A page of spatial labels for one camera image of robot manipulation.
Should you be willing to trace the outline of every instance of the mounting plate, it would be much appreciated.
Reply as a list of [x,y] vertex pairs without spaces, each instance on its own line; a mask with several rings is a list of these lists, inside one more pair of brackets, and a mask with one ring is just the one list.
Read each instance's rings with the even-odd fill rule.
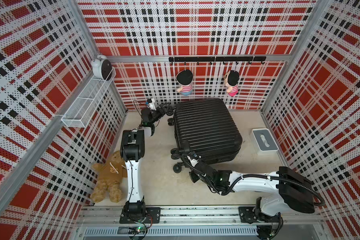
[[[160,222],[160,210],[161,210],[161,208],[159,208],[159,207],[147,207],[146,208],[147,213],[152,216],[152,223],[159,223]],[[131,214],[130,218],[132,218],[133,220],[142,222],[144,224],[150,224],[151,223],[151,219],[150,219],[149,216],[146,216],[144,219],[141,219],[141,217],[138,216],[137,214]],[[125,211],[124,211],[124,208],[123,208],[123,210],[121,211],[121,216],[120,216],[119,223],[121,223],[121,224],[134,223],[134,221],[131,220],[130,218],[125,214]]]
[[239,207],[239,216],[241,222],[249,224],[254,222],[279,222],[277,215],[274,215],[273,217],[267,216],[265,214],[261,214],[260,217],[255,216],[254,209],[255,207]]

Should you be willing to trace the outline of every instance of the black hair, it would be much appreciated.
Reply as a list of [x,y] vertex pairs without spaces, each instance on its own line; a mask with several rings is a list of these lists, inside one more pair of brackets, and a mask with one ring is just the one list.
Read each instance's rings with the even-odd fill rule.
[[189,69],[182,70],[176,76],[176,80],[182,85],[188,85],[192,82],[193,74]]
[[239,81],[239,73],[234,70],[230,70],[228,74],[228,84],[230,84],[231,86],[235,86],[237,85],[238,81]]

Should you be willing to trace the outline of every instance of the white floor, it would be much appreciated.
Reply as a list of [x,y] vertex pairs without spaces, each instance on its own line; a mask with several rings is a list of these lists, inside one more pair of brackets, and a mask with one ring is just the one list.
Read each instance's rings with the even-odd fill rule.
[[[230,112],[242,137],[243,144],[239,154],[230,162],[212,165],[216,170],[234,170],[243,173],[264,173],[277,171],[281,166],[278,155],[258,156],[250,140],[253,128],[265,127],[259,112],[232,111]],[[173,126],[168,126],[168,116],[164,116],[155,129],[155,134],[145,140],[145,155],[141,163],[141,182],[146,205],[242,205],[255,204],[256,198],[269,194],[242,191],[230,193],[226,196],[213,194],[201,181],[192,183],[189,169],[184,168],[181,173],[173,172],[172,167],[180,160],[172,160],[170,150],[177,147]],[[122,130],[137,128],[140,124],[137,112],[129,112]],[[120,139],[116,150],[120,149]],[[127,193],[127,179],[123,179],[121,189],[124,199],[118,203],[109,201],[106,197],[96,206],[124,205]]]

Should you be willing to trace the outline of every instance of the tissue box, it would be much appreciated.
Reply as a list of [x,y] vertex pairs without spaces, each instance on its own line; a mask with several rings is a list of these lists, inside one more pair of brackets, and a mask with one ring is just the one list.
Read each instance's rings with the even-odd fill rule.
[[252,129],[251,141],[258,155],[268,155],[279,150],[279,147],[268,128]]

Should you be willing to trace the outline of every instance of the doll with striped shirt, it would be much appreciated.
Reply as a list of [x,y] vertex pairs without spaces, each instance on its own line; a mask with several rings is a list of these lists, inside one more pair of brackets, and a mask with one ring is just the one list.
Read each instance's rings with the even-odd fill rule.
[[176,89],[177,92],[184,96],[190,95],[192,93],[192,79],[193,74],[189,69],[179,72],[176,76],[176,80],[180,84],[180,87]]
[[237,82],[239,81],[239,73],[230,70],[224,76],[224,85],[227,87],[226,92],[229,96],[233,97],[239,92]]

